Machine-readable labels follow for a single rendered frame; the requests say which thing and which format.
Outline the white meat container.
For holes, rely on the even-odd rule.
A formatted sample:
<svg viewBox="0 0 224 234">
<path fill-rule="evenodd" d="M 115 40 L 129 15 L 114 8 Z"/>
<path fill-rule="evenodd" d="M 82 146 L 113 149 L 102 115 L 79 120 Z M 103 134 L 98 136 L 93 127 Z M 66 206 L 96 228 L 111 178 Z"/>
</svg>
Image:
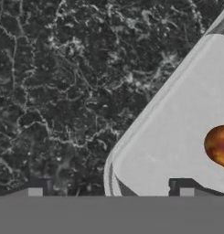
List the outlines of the white meat container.
<svg viewBox="0 0 224 234">
<path fill-rule="evenodd" d="M 224 167 L 205 152 L 224 125 L 224 10 L 147 104 L 104 167 L 108 197 L 169 197 L 170 178 L 224 193 Z"/>
</svg>

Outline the brown chicken drumstick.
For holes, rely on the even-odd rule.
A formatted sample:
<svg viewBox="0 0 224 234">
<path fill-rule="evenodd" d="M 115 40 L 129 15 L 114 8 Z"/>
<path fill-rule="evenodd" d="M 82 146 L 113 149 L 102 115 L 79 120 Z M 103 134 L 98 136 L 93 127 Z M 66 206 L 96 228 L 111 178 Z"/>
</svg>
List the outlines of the brown chicken drumstick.
<svg viewBox="0 0 224 234">
<path fill-rule="evenodd" d="M 216 126 L 207 133 L 204 149 L 212 161 L 224 167 L 224 125 Z"/>
</svg>

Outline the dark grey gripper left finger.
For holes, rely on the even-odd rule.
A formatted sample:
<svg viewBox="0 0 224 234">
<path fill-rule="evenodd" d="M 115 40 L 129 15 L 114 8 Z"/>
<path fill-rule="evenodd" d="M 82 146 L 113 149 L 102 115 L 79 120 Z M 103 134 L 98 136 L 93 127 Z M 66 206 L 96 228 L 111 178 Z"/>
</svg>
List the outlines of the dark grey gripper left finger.
<svg viewBox="0 0 224 234">
<path fill-rule="evenodd" d="M 18 194 L 27 197 L 45 197 L 51 188 L 52 183 L 50 178 L 30 177 L 22 186 L 1 192 L 0 195 Z"/>
</svg>

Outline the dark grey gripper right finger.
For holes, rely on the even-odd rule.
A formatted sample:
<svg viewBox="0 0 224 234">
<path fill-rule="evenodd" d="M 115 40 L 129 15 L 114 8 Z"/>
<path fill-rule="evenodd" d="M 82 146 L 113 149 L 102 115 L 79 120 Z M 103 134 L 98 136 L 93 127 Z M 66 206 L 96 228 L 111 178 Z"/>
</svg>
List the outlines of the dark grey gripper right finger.
<svg viewBox="0 0 224 234">
<path fill-rule="evenodd" d="M 168 186 L 170 197 L 224 197 L 224 193 L 204 187 L 192 178 L 170 178 Z"/>
</svg>

